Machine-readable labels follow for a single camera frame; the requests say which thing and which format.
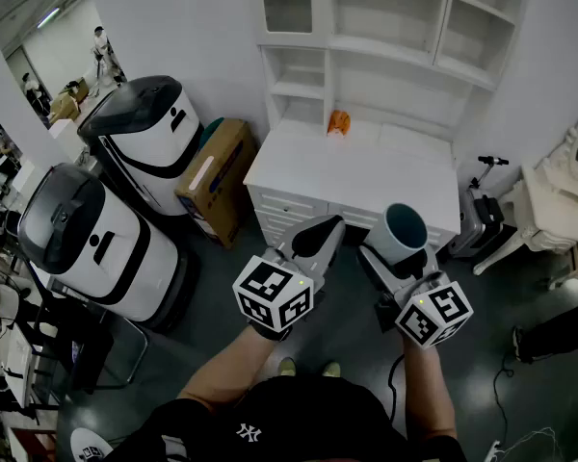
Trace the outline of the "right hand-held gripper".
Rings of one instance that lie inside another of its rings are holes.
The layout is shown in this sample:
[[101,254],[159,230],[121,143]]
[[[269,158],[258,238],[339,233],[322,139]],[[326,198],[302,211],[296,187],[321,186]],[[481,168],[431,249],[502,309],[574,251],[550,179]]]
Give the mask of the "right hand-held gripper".
[[438,270],[430,244],[408,258],[409,273],[419,280],[399,280],[368,246],[358,247],[357,259],[381,292],[375,311],[383,332],[396,328],[428,349],[454,336],[473,315],[460,284]]

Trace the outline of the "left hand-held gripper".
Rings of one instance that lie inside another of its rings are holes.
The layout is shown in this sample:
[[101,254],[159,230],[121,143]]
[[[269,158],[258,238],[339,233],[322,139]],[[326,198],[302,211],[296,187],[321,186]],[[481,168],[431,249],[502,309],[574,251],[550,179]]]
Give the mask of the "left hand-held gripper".
[[288,331],[314,309],[344,231],[339,215],[310,218],[290,227],[280,247],[252,256],[232,284],[240,312],[265,332]]

